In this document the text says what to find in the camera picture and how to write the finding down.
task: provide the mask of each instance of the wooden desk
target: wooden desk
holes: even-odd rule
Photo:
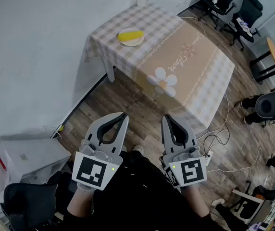
[[[270,54],[272,55],[274,62],[275,62],[275,44],[272,42],[272,40],[270,38],[267,38],[267,43],[269,46],[269,51],[250,62],[251,72],[252,72],[255,80],[260,85],[263,83],[264,79],[267,79],[267,78],[275,75],[275,70],[271,71],[271,70],[275,69],[275,64],[265,70],[262,70],[262,71],[259,69],[258,66],[255,66],[256,63],[258,63],[260,60],[264,59],[265,57],[267,57]]]

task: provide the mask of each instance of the power strip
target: power strip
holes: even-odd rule
[[[208,151],[208,155],[206,156],[206,166],[210,163],[210,160],[212,158],[213,151]]]

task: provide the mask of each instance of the white sneaker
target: white sneaker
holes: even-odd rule
[[[134,148],[133,148],[133,151],[138,151],[142,154],[142,156],[144,155],[144,148],[143,146],[141,146],[140,144],[136,145]]]
[[[217,200],[214,200],[211,205],[213,207],[216,207],[218,204],[224,204],[225,203],[225,200],[223,198],[220,198],[220,199],[217,199]]]
[[[125,147],[124,145],[122,146],[122,152],[128,152],[127,147]]]

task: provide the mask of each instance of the checkered tablecloth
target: checkered tablecloth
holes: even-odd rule
[[[185,22],[181,18],[155,4],[143,8],[133,6],[100,26],[88,37],[85,61],[102,56],[135,80],[137,66],[182,24]],[[142,44],[129,47],[119,42],[118,33],[128,27],[144,31]],[[182,107],[170,111],[190,121],[195,132],[208,128],[234,69],[230,60],[218,48],[216,50],[217,60],[211,63],[209,71],[196,84],[188,101]]]

